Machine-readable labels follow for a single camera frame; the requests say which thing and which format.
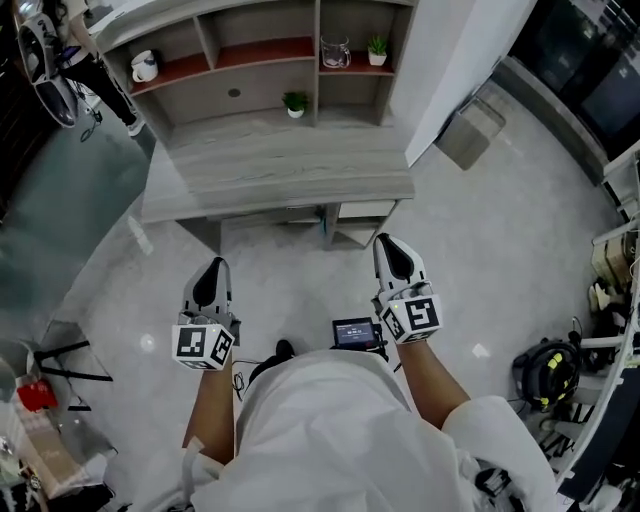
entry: potted plant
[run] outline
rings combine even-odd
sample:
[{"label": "potted plant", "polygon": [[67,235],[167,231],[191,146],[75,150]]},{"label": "potted plant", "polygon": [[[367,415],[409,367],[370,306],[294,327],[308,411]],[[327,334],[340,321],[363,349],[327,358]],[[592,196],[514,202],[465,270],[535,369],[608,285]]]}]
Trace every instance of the potted plant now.
[{"label": "potted plant", "polygon": [[373,36],[367,45],[369,49],[369,64],[382,66],[387,60],[387,40],[380,36]]},{"label": "potted plant", "polygon": [[309,98],[304,92],[285,92],[282,102],[287,107],[289,117],[297,119],[304,114],[304,110],[309,105]]}]

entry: gray floor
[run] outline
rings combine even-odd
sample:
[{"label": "gray floor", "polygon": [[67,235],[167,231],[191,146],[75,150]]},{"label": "gray floor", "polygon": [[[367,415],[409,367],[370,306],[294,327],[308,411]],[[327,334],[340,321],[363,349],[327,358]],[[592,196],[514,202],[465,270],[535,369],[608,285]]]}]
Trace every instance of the gray floor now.
[{"label": "gray floor", "polygon": [[39,339],[74,279],[114,222],[144,189],[153,139],[138,143],[106,107],[82,115],[39,152],[0,228],[0,338]]},{"label": "gray floor", "polygon": [[[573,315],[588,323],[591,239],[618,222],[551,134],[512,100],[509,109],[470,171],[429,149],[413,169],[416,199],[387,226],[423,255],[445,315],[432,346],[473,396],[512,397],[520,351],[566,335]],[[214,256],[175,222],[140,225],[139,206],[102,241],[57,315],[80,325],[115,378],[77,389],[120,451],[107,480],[122,502],[154,454],[182,440],[199,375],[171,361],[171,325],[184,284]],[[236,357],[266,358],[280,337],[325,348],[332,319],[373,313],[371,252],[325,252],[316,227],[238,230],[224,256],[243,321]]]}]

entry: white sleeve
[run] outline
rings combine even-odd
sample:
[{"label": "white sleeve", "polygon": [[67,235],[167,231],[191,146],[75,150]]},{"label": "white sleeve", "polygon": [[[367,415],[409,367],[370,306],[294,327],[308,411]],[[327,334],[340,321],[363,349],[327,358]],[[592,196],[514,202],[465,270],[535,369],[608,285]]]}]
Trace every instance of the white sleeve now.
[{"label": "white sleeve", "polygon": [[458,449],[506,470],[524,494],[527,510],[555,510],[551,466],[504,398],[488,396],[465,402],[449,415],[442,431]]},{"label": "white sleeve", "polygon": [[156,456],[144,475],[131,512],[167,512],[186,509],[197,489],[218,480],[224,467],[190,444]]},{"label": "white sleeve", "polygon": [[89,10],[85,0],[65,0],[64,4],[67,6],[67,19],[69,21]]}]

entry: glass cup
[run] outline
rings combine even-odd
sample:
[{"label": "glass cup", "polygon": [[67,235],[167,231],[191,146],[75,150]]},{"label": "glass cup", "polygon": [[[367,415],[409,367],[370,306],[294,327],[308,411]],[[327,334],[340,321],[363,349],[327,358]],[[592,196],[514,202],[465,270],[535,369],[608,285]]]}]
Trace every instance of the glass cup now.
[{"label": "glass cup", "polygon": [[346,68],[351,64],[349,38],[338,34],[325,34],[320,38],[322,63],[328,68]]}]

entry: red object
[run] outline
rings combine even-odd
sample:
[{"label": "red object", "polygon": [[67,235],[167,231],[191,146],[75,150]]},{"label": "red object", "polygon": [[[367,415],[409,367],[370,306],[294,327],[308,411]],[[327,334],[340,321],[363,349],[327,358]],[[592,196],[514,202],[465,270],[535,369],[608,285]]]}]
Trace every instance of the red object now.
[{"label": "red object", "polygon": [[19,387],[17,391],[22,405],[29,412],[38,412],[44,407],[58,407],[53,388],[44,379]]}]

